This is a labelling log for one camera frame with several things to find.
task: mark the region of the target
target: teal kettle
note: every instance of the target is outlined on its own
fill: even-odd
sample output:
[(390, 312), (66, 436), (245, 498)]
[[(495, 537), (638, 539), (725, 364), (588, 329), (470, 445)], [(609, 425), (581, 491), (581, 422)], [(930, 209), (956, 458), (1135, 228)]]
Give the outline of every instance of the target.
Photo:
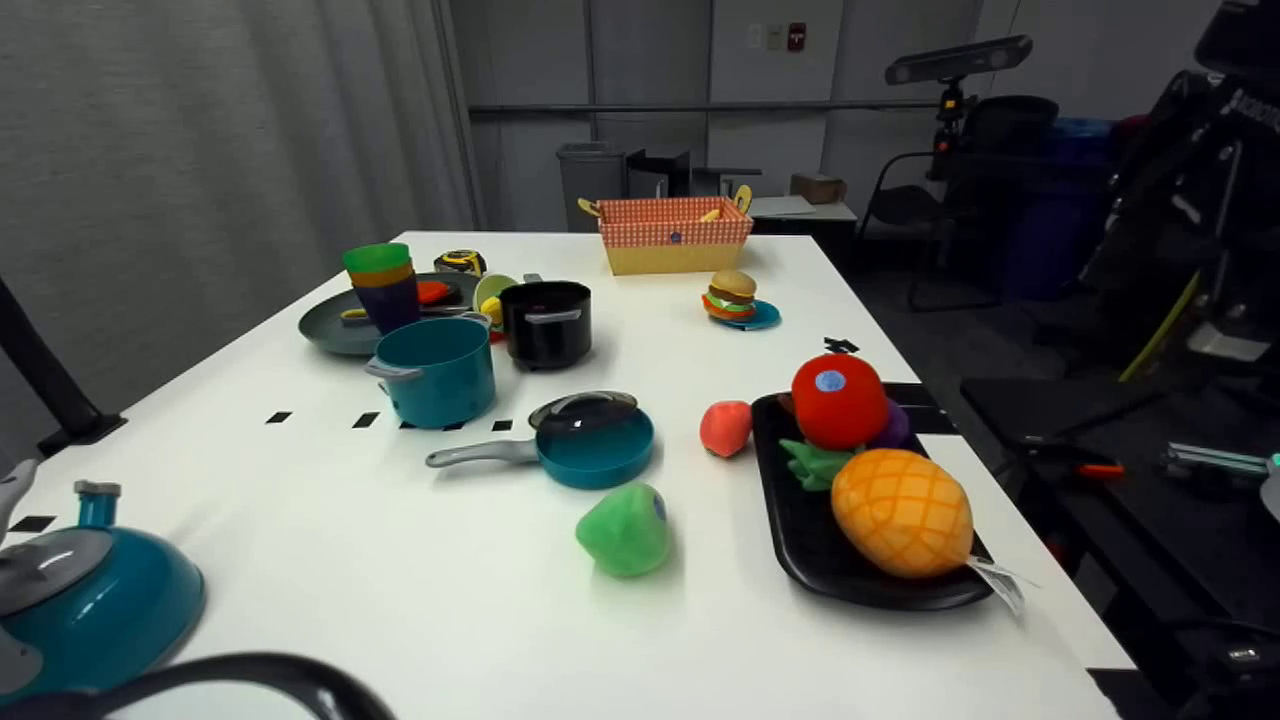
[[(37, 459), (0, 482), (0, 539)], [(46, 694), (123, 686), (194, 636), (200, 570), (160, 537), (115, 529), (119, 483), (78, 483), (80, 525), (0, 554), (0, 716)]]

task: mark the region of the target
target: teal cup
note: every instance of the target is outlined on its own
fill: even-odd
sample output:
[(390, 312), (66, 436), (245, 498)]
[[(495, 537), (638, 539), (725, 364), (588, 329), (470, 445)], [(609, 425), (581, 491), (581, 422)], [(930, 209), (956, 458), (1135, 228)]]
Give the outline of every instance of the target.
[(489, 329), (463, 318), (431, 318), (390, 333), (368, 361), (394, 408), (413, 428), (455, 428), (495, 401)]

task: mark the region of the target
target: orange container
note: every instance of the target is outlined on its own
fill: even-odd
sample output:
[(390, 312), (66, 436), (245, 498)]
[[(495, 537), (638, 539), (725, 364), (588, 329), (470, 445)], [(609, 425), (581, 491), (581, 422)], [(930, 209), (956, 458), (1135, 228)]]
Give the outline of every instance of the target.
[(737, 267), (748, 233), (730, 197), (601, 201), (614, 275)]

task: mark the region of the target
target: red ball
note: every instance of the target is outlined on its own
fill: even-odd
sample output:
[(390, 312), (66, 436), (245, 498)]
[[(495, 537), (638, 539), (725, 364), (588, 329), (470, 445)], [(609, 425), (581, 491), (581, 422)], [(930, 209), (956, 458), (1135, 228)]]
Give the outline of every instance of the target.
[(793, 376), (802, 436), (817, 448), (859, 448), (887, 425), (887, 398), (874, 364), (833, 351)]

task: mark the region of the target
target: black plate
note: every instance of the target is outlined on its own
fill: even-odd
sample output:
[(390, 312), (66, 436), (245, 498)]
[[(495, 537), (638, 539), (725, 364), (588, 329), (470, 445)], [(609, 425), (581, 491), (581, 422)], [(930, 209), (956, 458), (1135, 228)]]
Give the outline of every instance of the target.
[[(915, 433), (950, 433), (953, 422), (930, 401), (921, 385), (887, 385), (887, 398), (907, 408)], [(779, 441), (802, 441), (790, 398), (762, 398), (753, 404), (753, 445), (771, 525), (771, 550), (784, 571), (833, 599), (902, 607), (902, 613), (940, 613), (991, 597), (991, 588), (959, 570), (937, 580), (896, 580), (866, 562), (842, 531), (828, 491), (804, 491), (790, 474), (790, 454)]]
[[(471, 298), (477, 279), (462, 275), (462, 274), (415, 274), (415, 279), (431, 279), (431, 275), (450, 279), (455, 300), (423, 307), (423, 318), (470, 312), (470, 298)], [(356, 294), (327, 298), (326, 303), (308, 307), (308, 318), (295, 322), (295, 329), (327, 355), (368, 361), (377, 351), (377, 343), (383, 340), (383, 333), (377, 333), (377, 326), (346, 326), (342, 318), (348, 307), (359, 307)]]

